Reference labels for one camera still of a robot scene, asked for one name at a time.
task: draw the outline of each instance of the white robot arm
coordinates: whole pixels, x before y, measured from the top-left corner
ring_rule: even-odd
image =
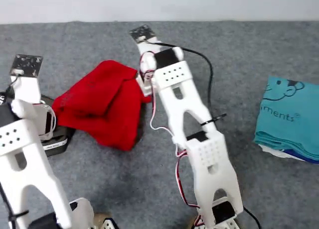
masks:
[[[154,44],[158,40],[147,25],[132,30],[131,36],[141,54],[137,82],[145,96],[152,90],[159,94],[173,143],[186,150],[189,157],[199,215],[207,229],[220,225],[229,228],[243,211],[237,176],[228,158],[224,135],[217,131],[209,110],[200,99],[182,49],[174,47],[161,51],[160,46]],[[180,88],[182,99],[176,98],[173,92],[176,87]],[[202,125],[203,131],[190,136],[184,134],[185,112]],[[224,190],[227,197],[215,201],[219,189]]]
[[[79,198],[68,202],[60,181],[54,176],[39,137],[38,103],[40,91],[37,74],[39,64],[16,64],[11,76],[15,99],[0,105],[0,195],[9,213],[11,229],[100,229],[94,225],[94,212],[90,202]],[[38,59],[23,56],[24,59]],[[16,155],[23,154],[26,166],[19,165]],[[31,221],[26,204],[26,187],[35,186],[52,203],[54,212]],[[101,228],[118,229],[111,218],[105,218]]]

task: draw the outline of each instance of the cartoon print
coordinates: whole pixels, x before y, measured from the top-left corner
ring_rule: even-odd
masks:
[[[280,101],[285,97],[294,96],[297,91],[304,87],[304,83],[300,81],[278,79],[275,83],[267,85],[263,99],[268,101]]]

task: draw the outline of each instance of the white wall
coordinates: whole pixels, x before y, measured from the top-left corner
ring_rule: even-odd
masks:
[[[0,0],[0,24],[229,19],[318,20],[319,0]]]

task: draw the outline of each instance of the red cloth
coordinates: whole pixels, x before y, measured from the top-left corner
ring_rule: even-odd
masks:
[[[137,136],[141,103],[149,102],[136,70],[103,61],[53,103],[58,125],[88,132],[99,144],[130,150]]]

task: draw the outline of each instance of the gray carpet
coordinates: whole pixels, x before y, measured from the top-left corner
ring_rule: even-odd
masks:
[[[138,67],[139,53],[128,31],[142,22],[0,25],[0,85],[4,90],[16,53],[43,55],[39,82],[43,94],[57,97],[100,61],[113,59]],[[265,229],[317,228],[319,166],[263,153],[252,139],[259,103],[269,75],[319,84],[319,22],[151,22],[160,40],[196,49],[215,67],[212,102],[237,172],[244,204]],[[200,57],[186,54],[204,102],[208,68]],[[155,125],[167,122],[158,103]],[[150,119],[148,106],[146,121]],[[101,147],[77,131],[68,150],[49,159],[69,200],[89,199],[97,212],[109,211],[123,229],[182,229],[196,214],[179,196],[174,147],[165,131],[145,125],[142,140],[131,152]],[[186,133],[198,124],[185,119]],[[192,172],[186,160],[181,179],[190,201]],[[31,188],[33,218],[51,205]],[[0,227],[7,228],[0,205]],[[246,214],[243,228],[257,228]]]

